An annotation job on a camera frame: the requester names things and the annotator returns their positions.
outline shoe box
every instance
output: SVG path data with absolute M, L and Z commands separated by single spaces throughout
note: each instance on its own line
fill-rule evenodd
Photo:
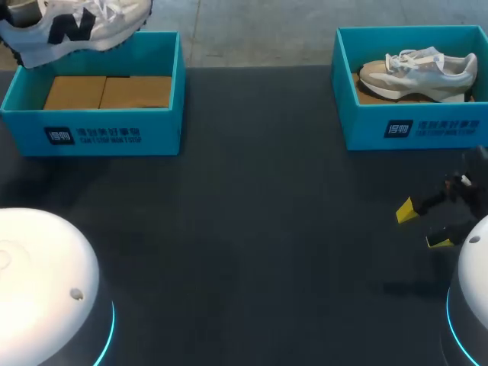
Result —
M 184 99 L 179 34 L 142 31 L 107 52 L 19 67 L 1 112 L 24 156 L 173 156 Z
M 358 82 L 365 63 L 428 47 L 448 56 L 476 54 L 477 80 L 464 103 L 437 103 L 422 95 L 386 101 Z M 349 150 L 488 145 L 488 38 L 478 26 L 339 28 L 331 78 Z

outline dark tabletop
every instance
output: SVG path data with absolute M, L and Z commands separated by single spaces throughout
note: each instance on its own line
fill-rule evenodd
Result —
M 461 151 L 346 151 L 329 72 L 189 69 L 177 157 L 22 159 L 2 125 L 1 205 L 87 236 L 117 366 L 441 364 L 456 250 L 424 235 L 467 211 L 395 211 Z

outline white sneaker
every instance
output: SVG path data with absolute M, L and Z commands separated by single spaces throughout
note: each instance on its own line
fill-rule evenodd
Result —
M 435 101 L 464 102 L 477 75 L 477 58 L 449 57 L 434 47 L 404 50 L 398 56 L 386 55 L 385 61 L 373 61 L 359 72 L 362 83 L 381 97 L 397 100 L 420 93 Z
M 26 28 L 0 21 L 0 37 L 21 65 L 51 63 L 76 50 L 105 51 L 141 28 L 152 0 L 40 0 L 42 18 Z

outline shoe sole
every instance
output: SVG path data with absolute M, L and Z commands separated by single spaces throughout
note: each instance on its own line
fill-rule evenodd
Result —
M 362 79 L 361 82 L 373 93 L 383 98 L 390 99 L 391 101 L 397 101 L 406 95 L 415 94 L 415 93 L 425 95 L 426 97 L 429 97 L 434 101 L 438 101 L 440 103 L 464 103 L 465 100 L 464 93 L 452 94 L 449 91 L 439 91 L 435 89 L 424 89 L 424 90 L 410 89 L 410 90 L 397 91 L 397 90 L 378 88 L 377 86 L 368 84 Z
M 37 67 L 41 67 L 48 63 L 54 62 L 74 52 L 84 50 L 106 52 L 112 50 L 120 46 L 122 43 L 125 43 L 129 38 L 133 36 L 134 33 L 142 28 L 146 24 L 152 12 L 153 0 L 151 1 L 151 7 L 149 8 L 148 14 L 142 17 L 141 21 L 136 22 L 134 25 L 127 28 L 123 32 L 120 32 L 113 37 L 105 38 L 103 40 L 65 42 L 59 45 L 52 46 L 46 50 L 37 50 L 23 53 L 19 53 L 13 50 L 2 38 L 0 38 L 0 43 L 3 43 L 12 52 L 19 66 L 23 66 L 26 69 L 36 69 Z

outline concrete floor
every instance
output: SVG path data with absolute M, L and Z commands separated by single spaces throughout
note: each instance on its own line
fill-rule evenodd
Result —
M 154 0 L 146 29 L 179 31 L 188 66 L 330 63 L 337 27 L 479 24 L 486 0 Z M 0 69 L 14 69 L 0 49 Z

